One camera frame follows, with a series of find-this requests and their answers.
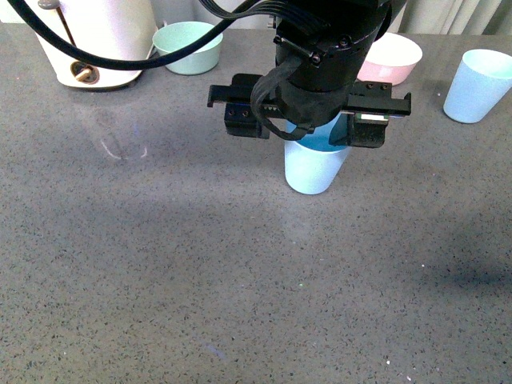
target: black cable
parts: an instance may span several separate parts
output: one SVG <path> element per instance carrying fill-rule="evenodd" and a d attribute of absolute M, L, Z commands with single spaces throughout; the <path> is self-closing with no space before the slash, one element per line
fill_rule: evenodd
<path fill-rule="evenodd" d="M 159 58 L 150 58 L 147 60 L 116 60 L 112 58 L 102 58 L 95 54 L 90 54 L 84 50 L 80 50 L 76 46 L 72 46 L 66 40 L 62 39 L 55 32 L 53 32 L 48 26 L 36 15 L 35 12 L 26 4 L 23 0 L 7 0 L 8 3 L 14 8 L 14 10 L 20 15 L 20 17 L 26 22 L 26 24 L 32 28 L 39 36 L 44 38 L 49 44 L 75 58 L 81 62 L 98 66 L 101 68 L 107 68 L 109 70 L 149 70 L 151 68 L 157 68 L 160 66 L 166 66 L 177 60 L 181 60 L 186 56 L 192 54 L 196 50 L 205 46 L 211 42 L 214 38 L 219 36 L 224 30 L 227 29 L 234 20 L 222 20 L 214 28 L 208 31 L 204 36 L 199 38 L 197 41 L 189 44 L 172 52 L 161 56 Z M 240 6 L 238 6 L 235 12 L 243 12 L 248 10 L 260 0 L 245 0 Z"/>
<path fill-rule="evenodd" d="M 283 64 L 272 69 L 267 76 L 262 76 L 254 85 L 250 95 L 250 108 L 258 122 L 283 140 L 300 140 L 306 136 L 309 130 L 297 126 L 291 133 L 283 132 L 265 116 L 263 102 L 270 93 L 277 89 L 280 82 L 286 81 L 299 68 L 301 63 L 302 60 L 297 56 L 289 56 Z"/>
<path fill-rule="evenodd" d="M 283 0 L 265 0 L 243 12 L 228 12 L 214 0 L 199 0 L 199 2 L 209 12 L 224 20 L 238 20 L 257 14 L 268 14 L 286 20 L 306 35 L 315 34 L 329 27 L 327 22 Z"/>

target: gray countertop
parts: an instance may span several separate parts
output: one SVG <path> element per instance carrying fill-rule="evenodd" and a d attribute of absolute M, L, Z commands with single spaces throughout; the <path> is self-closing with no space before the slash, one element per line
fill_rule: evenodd
<path fill-rule="evenodd" d="M 206 108 L 271 69 L 271 31 L 89 93 L 0 24 L 0 382 L 512 382 L 512 97 L 442 112 L 462 54 L 512 37 L 410 37 L 413 115 L 305 196 L 282 141 Z"/>

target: blue cup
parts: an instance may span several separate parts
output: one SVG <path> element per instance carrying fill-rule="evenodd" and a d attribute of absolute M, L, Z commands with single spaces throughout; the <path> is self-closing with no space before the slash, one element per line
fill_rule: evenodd
<path fill-rule="evenodd" d="M 511 56 L 494 50 L 470 50 L 462 57 L 444 111 L 457 122 L 479 122 L 510 88 Z"/>
<path fill-rule="evenodd" d="M 285 176 L 288 184 L 301 194 L 320 194 L 327 190 L 348 156 L 350 146 L 332 146 L 329 136 L 334 124 L 346 125 L 346 115 L 320 126 L 297 142 L 285 141 Z M 286 122 L 286 131 L 295 125 Z"/>

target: robotic arm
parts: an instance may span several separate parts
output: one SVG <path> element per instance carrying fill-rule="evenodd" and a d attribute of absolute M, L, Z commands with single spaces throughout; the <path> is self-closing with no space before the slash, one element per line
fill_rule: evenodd
<path fill-rule="evenodd" d="M 245 0 L 233 13 L 214 0 L 199 0 L 223 20 L 208 34 L 160 58 L 121 61 L 80 50 L 50 30 L 23 0 L 7 0 L 26 23 L 50 44 L 77 60 L 112 70 L 144 70 L 164 66 L 192 54 L 237 18 L 270 14 L 279 20 L 274 43 L 276 68 L 266 76 L 237 74 L 231 86 L 212 86 L 208 106 L 226 103 L 229 134 L 268 138 L 272 131 L 299 140 L 331 121 L 349 115 L 348 129 L 336 126 L 333 145 L 379 147 L 389 116 L 410 114 L 410 94 L 391 97 L 391 84 L 356 82 L 371 44 L 392 23 L 406 0 Z M 280 131 L 271 118 L 297 125 Z"/>
<path fill-rule="evenodd" d="M 406 0 L 289 0 L 324 21 L 305 33 L 282 20 L 274 43 L 276 68 L 259 77 L 237 74 L 231 86 L 212 86 L 209 106 L 225 102 L 229 134 L 299 140 L 327 124 L 340 111 L 349 115 L 348 129 L 335 126 L 330 144 L 378 148 L 384 143 L 389 116 L 407 116 L 410 94 L 391 97 L 391 84 L 356 82 L 372 43 L 387 31 Z M 297 126 L 280 131 L 270 118 Z"/>

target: plastic cup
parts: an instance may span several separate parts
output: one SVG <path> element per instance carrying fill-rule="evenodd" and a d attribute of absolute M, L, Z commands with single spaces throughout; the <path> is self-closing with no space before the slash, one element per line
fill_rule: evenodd
<path fill-rule="evenodd" d="M 444 111 L 457 122 L 479 122 L 510 88 L 511 56 L 495 50 L 470 50 L 462 56 Z"/>
<path fill-rule="evenodd" d="M 188 46 L 210 31 L 214 26 L 206 22 L 177 22 L 157 31 L 153 44 L 160 56 Z M 168 64 L 166 68 L 176 74 L 204 74 L 213 69 L 221 53 L 222 34 L 193 54 Z"/>
<path fill-rule="evenodd" d="M 351 147 L 329 144 L 330 132 L 339 118 L 346 122 L 346 116 L 342 114 L 317 128 L 314 134 L 308 134 L 297 142 L 285 142 L 286 181 L 297 192 L 324 192 L 342 167 Z M 291 122 L 286 124 L 288 132 L 294 128 L 295 125 Z"/>

